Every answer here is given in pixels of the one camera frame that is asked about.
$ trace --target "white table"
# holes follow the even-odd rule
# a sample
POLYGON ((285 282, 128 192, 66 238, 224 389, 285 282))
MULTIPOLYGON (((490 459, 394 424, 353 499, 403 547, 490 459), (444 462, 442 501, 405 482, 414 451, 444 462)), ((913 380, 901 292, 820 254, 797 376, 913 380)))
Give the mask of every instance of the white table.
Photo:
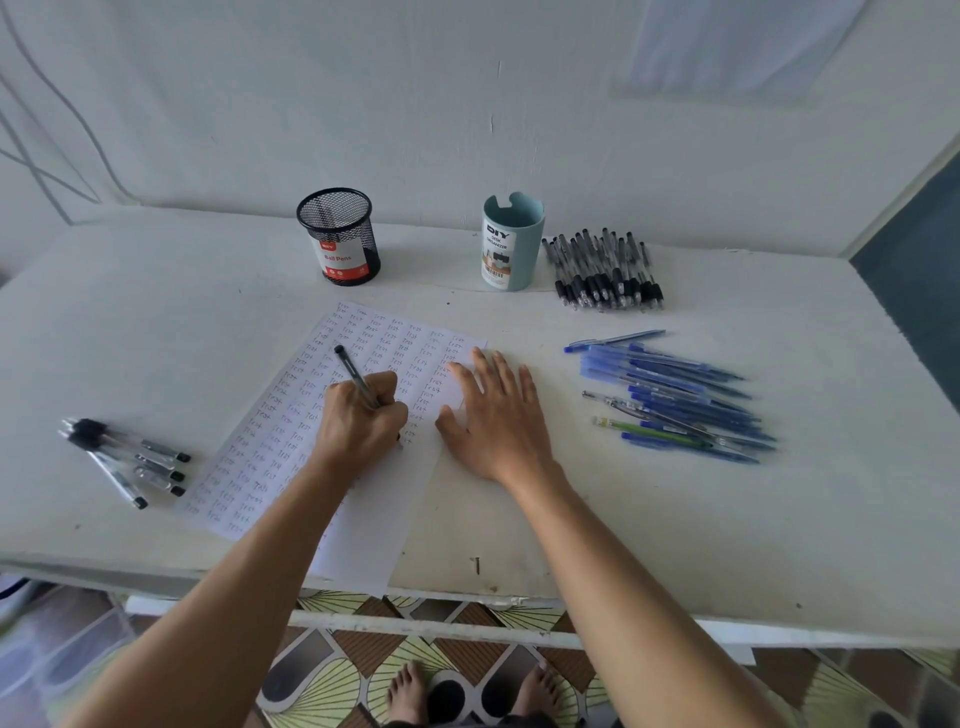
MULTIPOLYGON (((960 417, 847 262, 656 248, 666 311, 575 314, 545 267, 530 291, 486 288, 475 233, 375 233, 383 270, 352 289, 321 278, 293 220, 136 209, 62 235, 0 290, 0 564, 183 594, 230 543, 160 497, 133 511, 58 437, 60 418, 209 456, 350 298, 529 363, 571 481, 691 613, 960 646, 960 417), (668 351, 749 376, 781 451, 738 466, 593 427, 604 410, 581 399, 563 344, 654 326, 675 332, 668 351)), ((509 497, 447 455, 391 585, 557 596, 509 497)))

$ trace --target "product label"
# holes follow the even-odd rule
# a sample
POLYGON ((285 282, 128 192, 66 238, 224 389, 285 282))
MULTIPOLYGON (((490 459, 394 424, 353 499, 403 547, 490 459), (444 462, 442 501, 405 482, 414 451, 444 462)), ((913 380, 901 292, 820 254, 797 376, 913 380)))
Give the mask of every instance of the product label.
POLYGON ((514 257, 516 233, 505 231, 487 218, 483 221, 483 280, 495 288, 510 284, 510 260, 514 257))
POLYGON ((317 257, 329 278, 353 280, 370 272, 367 258, 363 255, 363 241, 358 237, 340 242, 318 240, 317 246, 317 257))

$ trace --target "paper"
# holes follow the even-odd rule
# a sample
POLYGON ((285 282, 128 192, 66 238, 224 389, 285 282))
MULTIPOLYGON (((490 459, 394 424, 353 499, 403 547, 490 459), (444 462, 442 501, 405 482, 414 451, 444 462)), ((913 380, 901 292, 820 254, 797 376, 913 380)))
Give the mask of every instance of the paper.
POLYGON ((340 589, 384 594, 443 443, 434 420, 456 409, 460 385, 447 361, 486 342, 340 303, 307 338, 263 397, 187 490, 179 509, 192 522, 239 539, 306 462, 328 384, 348 378, 333 347, 343 344, 361 372, 392 370, 396 398, 410 408, 397 447, 354 483, 317 548, 310 573, 340 589))
POLYGON ((647 91, 803 96, 866 0, 651 0, 630 84, 647 91))

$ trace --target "red and white label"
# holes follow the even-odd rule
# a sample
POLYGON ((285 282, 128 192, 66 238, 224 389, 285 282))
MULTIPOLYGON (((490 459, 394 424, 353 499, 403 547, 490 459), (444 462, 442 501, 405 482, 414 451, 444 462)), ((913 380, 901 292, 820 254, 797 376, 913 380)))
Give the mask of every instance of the red and white label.
POLYGON ((363 241, 318 240, 317 257, 324 266, 324 273, 332 279, 353 280, 364 277, 370 272, 367 258, 363 255, 363 241))

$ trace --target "pile of black pens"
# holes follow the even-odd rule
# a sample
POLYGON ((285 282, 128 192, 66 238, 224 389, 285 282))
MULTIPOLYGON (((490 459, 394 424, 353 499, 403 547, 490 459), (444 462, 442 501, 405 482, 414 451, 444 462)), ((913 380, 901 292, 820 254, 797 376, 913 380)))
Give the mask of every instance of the pile of black pens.
POLYGON ((553 265, 554 286, 564 305, 598 311, 663 308, 663 292, 654 280, 647 248, 632 232, 627 239, 603 228, 601 237, 584 228, 569 240, 558 235, 541 245, 553 265))
POLYGON ((581 353, 581 376, 626 386, 620 397, 583 392, 632 418, 594 417, 593 423, 616 430, 631 445, 683 449, 735 463, 755 465, 761 453, 775 450, 776 439, 763 431, 760 418, 732 401, 752 399, 738 388, 744 377, 647 343, 665 333, 658 328, 564 348, 581 353))
POLYGON ((192 459, 186 452, 87 418, 63 420, 60 435, 85 450, 120 496, 138 510, 150 503, 134 482, 177 497, 186 493, 182 485, 186 475, 179 470, 180 463, 192 459))

